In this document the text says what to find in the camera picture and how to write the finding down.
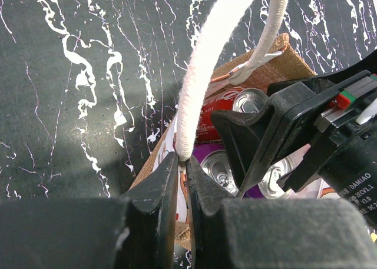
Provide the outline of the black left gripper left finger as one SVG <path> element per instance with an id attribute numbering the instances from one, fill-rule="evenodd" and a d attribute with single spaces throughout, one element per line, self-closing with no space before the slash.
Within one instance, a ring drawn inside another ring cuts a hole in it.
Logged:
<path id="1" fill-rule="evenodd" d="M 1 202 L 2 268 L 171 268 L 178 158 L 118 198 Z"/>

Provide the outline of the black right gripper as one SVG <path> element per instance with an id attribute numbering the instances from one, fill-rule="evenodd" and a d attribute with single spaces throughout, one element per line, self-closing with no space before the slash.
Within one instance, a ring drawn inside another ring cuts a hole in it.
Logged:
<path id="1" fill-rule="evenodd" d="M 239 191 L 308 144 L 303 161 L 278 185 L 299 192 L 321 178 L 376 228 L 376 52 L 342 71 L 267 91 L 271 96 L 257 114 L 217 119 Z"/>

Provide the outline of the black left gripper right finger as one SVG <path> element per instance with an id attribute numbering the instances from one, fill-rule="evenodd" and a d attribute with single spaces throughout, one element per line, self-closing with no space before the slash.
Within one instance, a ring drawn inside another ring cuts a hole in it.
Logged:
<path id="1" fill-rule="evenodd" d="M 194 268 L 370 268 L 363 217 L 338 199 L 238 199 L 186 164 Z"/>

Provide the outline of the red cola can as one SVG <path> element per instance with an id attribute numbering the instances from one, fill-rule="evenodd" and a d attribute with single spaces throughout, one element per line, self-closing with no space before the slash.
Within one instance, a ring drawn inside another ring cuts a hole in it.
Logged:
<path id="1" fill-rule="evenodd" d="M 257 88 L 233 87 L 209 97 L 203 103 L 196 131 L 196 144 L 220 142 L 217 119 L 227 114 L 257 114 L 268 96 Z"/>

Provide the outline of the purple soda can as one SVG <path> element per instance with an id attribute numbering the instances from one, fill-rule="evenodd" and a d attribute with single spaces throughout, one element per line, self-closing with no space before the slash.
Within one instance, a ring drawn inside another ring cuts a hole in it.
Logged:
<path id="1" fill-rule="evenodd" d="M 293 191 L 283 191 L 277 181 L 294 170 L 302 161 L 303 157 L 288 155 L 276 162 L 269 167 L 257 185 L 244 193 L 243 198 L 266 198 L 270 200 L 289 198 Z"/>
<path id="2" fill-rule="evenodd" d="M 199 144 L 194 147 L 193 155 L 203 171 L 231 195 L 239 192 L 236 187 L 230 164 L 221 144 Z"/>

